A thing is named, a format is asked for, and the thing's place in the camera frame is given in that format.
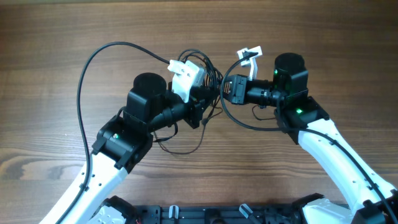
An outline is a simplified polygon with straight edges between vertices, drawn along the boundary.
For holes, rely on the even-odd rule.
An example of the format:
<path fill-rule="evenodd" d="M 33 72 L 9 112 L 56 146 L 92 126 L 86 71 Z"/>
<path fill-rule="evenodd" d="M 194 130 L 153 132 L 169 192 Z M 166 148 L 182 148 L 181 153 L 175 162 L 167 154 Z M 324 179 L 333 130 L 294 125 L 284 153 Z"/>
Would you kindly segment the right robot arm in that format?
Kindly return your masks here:
<path fill-rule="evenodd" d="M 273 80 L 256 79 L 258 53 L 242 49 L 235 66 L 250 66 L 248 76 L 227 72 L 221 102 L 271 106 L 277 127 L 307 151 L 344 196 L 347 207 L 311 194 L 292 204 L 294 223 L 397 223 L 397 189 L 378 175 L 346 142 L 329 114 L 308 95 L 308 70 L 303 57 L 280 54 Z"/>

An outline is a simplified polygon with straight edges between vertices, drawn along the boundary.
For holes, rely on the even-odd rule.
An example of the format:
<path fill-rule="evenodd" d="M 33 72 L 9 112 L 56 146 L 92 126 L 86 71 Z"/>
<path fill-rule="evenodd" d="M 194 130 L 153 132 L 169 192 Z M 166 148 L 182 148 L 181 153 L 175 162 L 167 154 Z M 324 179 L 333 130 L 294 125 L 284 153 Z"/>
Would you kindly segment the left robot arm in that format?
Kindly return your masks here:
<path fill-rule="evenodd" d="M 154 131 L 181 120 L 199 127 L 218 95 L 203 83 L 202 78 L 167 83 L 156 73 L 138 75 L 126 105 L 98 131 L 88 161 L 42 223 L 88 223 L 148 153 Z"/>

